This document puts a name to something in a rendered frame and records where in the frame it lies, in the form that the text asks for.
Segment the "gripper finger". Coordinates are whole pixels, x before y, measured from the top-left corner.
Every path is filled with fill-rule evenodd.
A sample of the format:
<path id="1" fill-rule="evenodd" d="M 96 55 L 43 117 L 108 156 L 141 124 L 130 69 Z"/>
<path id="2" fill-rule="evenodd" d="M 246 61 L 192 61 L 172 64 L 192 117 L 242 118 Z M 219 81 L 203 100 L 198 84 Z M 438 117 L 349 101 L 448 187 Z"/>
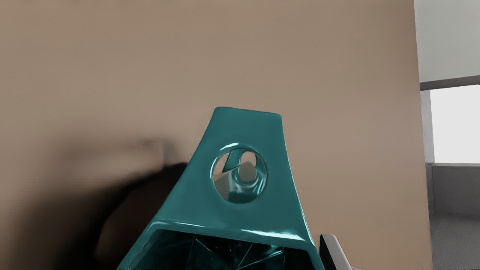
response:
<path id="1" fill-rule="evenodd" d="M 319 236 L 319 256 L 325 270 L 354 270 L 335 235 Z"/>

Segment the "teal faceted mug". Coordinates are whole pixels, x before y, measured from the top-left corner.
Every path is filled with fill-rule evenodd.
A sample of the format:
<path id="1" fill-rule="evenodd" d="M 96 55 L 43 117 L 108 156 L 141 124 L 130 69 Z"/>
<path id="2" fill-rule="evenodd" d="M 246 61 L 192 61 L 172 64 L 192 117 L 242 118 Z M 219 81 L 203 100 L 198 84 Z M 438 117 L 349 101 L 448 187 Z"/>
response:
<path id="1" fill-rule="evenodd" d="M 217 107 L 117 270 L 326 270 L 298 197 L 281 115 Z"/>

